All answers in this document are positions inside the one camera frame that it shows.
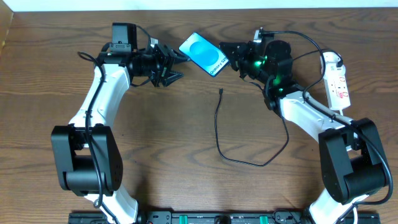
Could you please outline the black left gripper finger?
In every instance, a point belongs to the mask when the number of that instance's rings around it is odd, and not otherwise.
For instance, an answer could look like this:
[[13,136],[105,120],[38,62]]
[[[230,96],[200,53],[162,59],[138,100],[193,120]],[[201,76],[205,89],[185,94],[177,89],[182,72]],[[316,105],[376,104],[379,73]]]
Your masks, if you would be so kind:
[[171,71],[161,79],[161,83],[164,87],[167,87],[180,78],[183,78],[183,73]]
[[167,55],[174,59],[174,62],[189,62],[190,61],[190,57],[188,57],[187,55],[178,52],[174,49],[172,49],[171,47],[169,47],[168,45],[164,45],[164,49],[167,52]]

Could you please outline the blue screen Galaxy smartphone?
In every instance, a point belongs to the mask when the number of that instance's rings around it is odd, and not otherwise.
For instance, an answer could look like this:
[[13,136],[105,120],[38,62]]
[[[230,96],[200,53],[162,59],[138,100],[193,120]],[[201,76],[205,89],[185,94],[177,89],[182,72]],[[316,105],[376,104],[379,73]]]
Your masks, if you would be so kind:
[[211,77],[216,77],[229,64],[219,48],[196,32],[180,45],[179,50]]

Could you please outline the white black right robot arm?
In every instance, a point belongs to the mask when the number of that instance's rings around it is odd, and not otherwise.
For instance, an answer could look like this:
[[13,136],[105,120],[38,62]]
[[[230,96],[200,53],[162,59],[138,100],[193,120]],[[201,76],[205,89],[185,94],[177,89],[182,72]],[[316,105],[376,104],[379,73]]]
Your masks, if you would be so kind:
[[319,146],[321,195],[301,217],[301,223],[366,223],[358,213],[366,198],[388,187],[377,204],[392,195],[392,174],[376,125],[368,118],[353,120],[314,100],[292,78],[293,58],[289,43],[264,38],[222,42],[221,51],[241,78],[263,83],[267,108],[283,122],[302,128]]

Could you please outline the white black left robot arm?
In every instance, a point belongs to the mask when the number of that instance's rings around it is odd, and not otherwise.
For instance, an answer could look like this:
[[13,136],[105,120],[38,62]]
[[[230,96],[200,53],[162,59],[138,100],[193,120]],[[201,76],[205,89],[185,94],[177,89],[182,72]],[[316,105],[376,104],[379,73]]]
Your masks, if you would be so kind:
[[145,223],[137,200],[122,184],[123,160],[112,133],[114,119],[134,77],[145,77],[155,87],[169,86],[183,77],[173,65],[189,58],[161,44],[138,49],[107,43],[97,57],[78,55],[93,63],[95,76],[76,115],[51,133],[60,186],[93,202],[108,223]]

